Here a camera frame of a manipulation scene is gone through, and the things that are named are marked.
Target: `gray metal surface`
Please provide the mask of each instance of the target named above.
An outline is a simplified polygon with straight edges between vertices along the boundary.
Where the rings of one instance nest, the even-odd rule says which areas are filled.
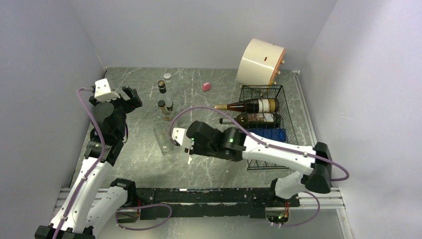
[[[216,104],[238,101],[240,87],[235,82],[236,69],[109,68],[106,77],[112,81],[116,91],[122,93],[122,86],[136,88],[143,107],[127,115],[129,140],[111,173],[102,183],[102,188],[108,188],[115,178],[133,180],[137,187],[267,187],[274,178],[291,173],[289,169],[247,171],[246,160],[231,162],[198,155],[192,155],[193,160],[188,164],[189,158],[182,149],[174,156],[163,156],[153,134],[152,119],[158,113],[155,102],[158,94],[157,81],[165,73],[172,74],[171,81],[166,84],[176,94],[176,100],[183,109],[203,105],[213,107]],[[285,88],[299,144],[311,145],[294,75],[291,71],[282,71],[276,81]],[[211,90],[206,93],[202,92],[202,84],[205,82],[211,83]],[[179,127],[188,127],[191,122],[201,120],[219,129],[228,127],[218,124],[219,118],[217,113],[195,110],[183,115],[178,123]],[[88,141],[87,134],[72,184],[80,171]]]
[[[291,211],[289,223],[299,223],[314,214],[314,210]],[[145,228],[163,219],[137,221],[127,227]],[[133,232],[116,227],[112,217],[101,230],[100,239],[342,239],[335,209],[321,210],[318,217],[300,227],[271,227],[263,219],[249,217],[171,218],[159,228]]]

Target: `wine bottle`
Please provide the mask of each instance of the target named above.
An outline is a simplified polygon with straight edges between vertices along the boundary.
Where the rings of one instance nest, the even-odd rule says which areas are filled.
[[[240,114],[234,118],[243,128],[278,128],[281,116],[278,114]],[[220,124],[233,124],[229,119],[220,119]]]
[[[157,95],[155,99],[156,102],[164,101],[166,103],[166,107],[168,111],[173,111],[173,100],[174,95],[169,89],[166,88],[166,83],[163,80],[158,81],[158,90],[160,93]]]
[[[251,99],[239,101],[228,105],[217,105],[215,108],[221,111],[238,111],[242,113],[274,113],[279,110],[278,99]]]

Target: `white wall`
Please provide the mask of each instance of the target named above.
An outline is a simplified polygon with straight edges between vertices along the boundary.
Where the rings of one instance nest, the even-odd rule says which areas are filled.
[[[252,38],[298,70],[336,0],[71,0],[106,66],[238,68]]]
[[[76,89],[104,75],[66,0],[0,3],[0,238],[34,238],[88,127]]]
[[[422,2],[339,0],[301,70],[357,239],[422,235]]]

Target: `dark green bottle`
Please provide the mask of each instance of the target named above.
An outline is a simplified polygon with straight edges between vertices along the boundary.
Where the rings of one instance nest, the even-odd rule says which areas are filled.
[[[278,128],[281,116],[278,114],[240,114],[234,118],[243,128]],[[220,119],[220,124],[233,124],[229,119]]]

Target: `bottle cap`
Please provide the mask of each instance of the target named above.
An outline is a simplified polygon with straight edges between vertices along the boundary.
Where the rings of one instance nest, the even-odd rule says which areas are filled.
[[[233,122],[229,119],[220,119],[220,124],[233,124]]]
[[[158,101],[158,107],[162,108],[164,106],[166,106],[166,102],[165,101],[163,101],[163,100]]]
[[[217,110],[226,111],[227,105],[216,105],[214,106],[214,108],[216,108]]]
[[[158,81],[158,88],[166,88],[166,83],[163,80]]]
[[[171,80],[171,74],[170,73],[164,74],[164,80],[170,81]]]

